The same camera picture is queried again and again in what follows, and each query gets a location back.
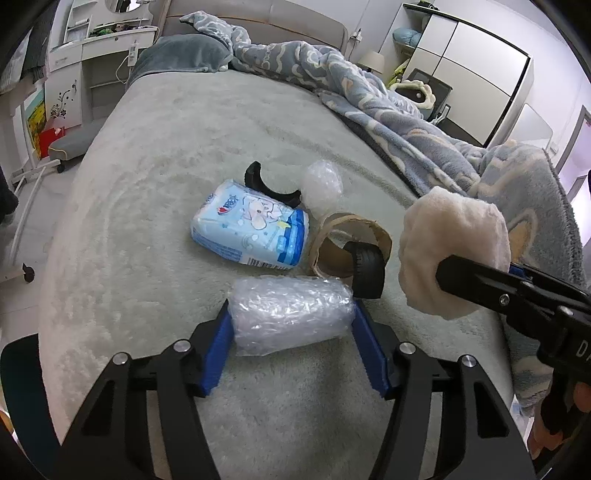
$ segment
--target bubble wrapped object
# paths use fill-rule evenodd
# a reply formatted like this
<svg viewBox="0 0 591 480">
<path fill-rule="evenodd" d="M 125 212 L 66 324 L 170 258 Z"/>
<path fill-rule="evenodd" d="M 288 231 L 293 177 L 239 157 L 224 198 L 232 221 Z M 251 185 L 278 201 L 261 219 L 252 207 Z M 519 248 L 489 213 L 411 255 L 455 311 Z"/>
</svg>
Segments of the bubble wrapped object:
<svg viewBox="0 0 591 480">
<path fill-rule="evenodd" d="M 315 218 L 320 219 L 336 211 L 343 194 L 343 181 L 335 164 L 320 160 L 306 169 L 300 190 L 304 205 Z"/>
<path fill-rule="evenodd" d="M 268 355 L 343 336 L 355 318 L 352 292 L 335 278 L 241 278 L 228 300 L 238 355 Z"/>
</svg>

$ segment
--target mirror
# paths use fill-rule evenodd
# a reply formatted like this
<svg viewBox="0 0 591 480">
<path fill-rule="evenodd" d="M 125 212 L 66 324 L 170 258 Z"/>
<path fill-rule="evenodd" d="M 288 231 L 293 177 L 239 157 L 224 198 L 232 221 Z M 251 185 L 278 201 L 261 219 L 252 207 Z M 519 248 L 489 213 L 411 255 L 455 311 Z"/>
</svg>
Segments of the mirror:
<svg viewBox="0 0 591 480">
<path fill-rule="evenodd" d="M 137 0 L 106 0 L 106 5 L 112 12 L 122 14 L 135 10 L 141 6 L 141 3 Z"/>
</svg>

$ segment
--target wall outlet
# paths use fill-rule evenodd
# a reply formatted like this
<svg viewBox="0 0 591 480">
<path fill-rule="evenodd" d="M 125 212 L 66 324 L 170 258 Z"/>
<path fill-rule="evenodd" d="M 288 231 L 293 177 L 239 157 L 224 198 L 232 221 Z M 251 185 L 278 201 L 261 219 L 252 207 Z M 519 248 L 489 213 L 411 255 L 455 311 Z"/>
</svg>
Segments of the wall outlet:
<svg viewBox="0 0 591 480">
<path fill-rule="evenodd" d="M 127 57 L 127 66 L 133 67 L 137 61 L 138 61 L 138 44 L 137 44 L 137 42 L 133 42 L 129 46 L 129 53 L 128 53 L 128 57 Z"/>
</svg>

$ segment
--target lamp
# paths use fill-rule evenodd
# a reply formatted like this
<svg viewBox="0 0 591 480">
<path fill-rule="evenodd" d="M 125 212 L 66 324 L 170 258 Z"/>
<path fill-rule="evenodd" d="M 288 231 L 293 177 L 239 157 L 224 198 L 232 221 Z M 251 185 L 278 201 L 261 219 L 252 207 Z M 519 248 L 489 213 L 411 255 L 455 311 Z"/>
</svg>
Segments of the lamp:
<svg viewBox="0 0 591 480">
<path fill-rule="evenodd" d="M 364 70 L 371 72 L 375 70 L 378 73 L 384 72 L 385 59 L 381 53 L 370 50 L 366 52 L 363 57 L 357 62 L 357 65 L 364 67 Z"/>
</svg>

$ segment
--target silver bolt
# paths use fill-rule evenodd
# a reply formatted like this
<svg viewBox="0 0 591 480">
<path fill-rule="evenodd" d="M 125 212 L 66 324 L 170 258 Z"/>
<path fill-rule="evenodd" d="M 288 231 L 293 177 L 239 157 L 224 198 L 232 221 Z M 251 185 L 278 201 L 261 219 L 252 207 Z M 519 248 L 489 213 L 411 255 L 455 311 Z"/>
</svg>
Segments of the silver bolt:
<svg viewBox="0 0 591 480">
<path fill-rule="evenodd" d="M 191 342 L 189 342 L 188 340 L 178 340 L 174 343 L 173 348 L 178 353 L 188 352 L 191 348 Z"/>
<path fill-rule="evenodd" d="M 129 360 L 129 356 L 125 352 L 119 352 L 113 356 L 113 363 L 115 365 L 123 365 L 127 363 L 127 360 Z"/>
<path fill-rule="evenodd" d="M 558 309 L 567 317 L 572 317 L 574 315 L 574 312 L 570 308 L 565 307 L 564 305 L 561 305 L 560 307 L 558 307 Z"/>
<path fill-rule="evenodd" d="M 406 353 L 407 355 L 412 355 L 414 352 L 417 351 L 417 347 L 415 347 L 410 342 L 403 342 L 403 343 L 401 343 L 400 345 L 398 345 L 398 349 L 402 353 Z"/>
<path fill-rule="evenodd" d="M 472 355 L 464 355 L 462 357 L 462 363 L 466 365 L 468 368 L 472 368 L 475 367 L 478 362 Z"/>
<path fill-rule="evenodd" d="M 509 295 L 507 295 L 506 293 L 504 293 L 503 295 L 501 295 L 499 297 L 499 303 L 504 307 L 509 305 L 509 301 L 510 301 Z"/>
</svg>

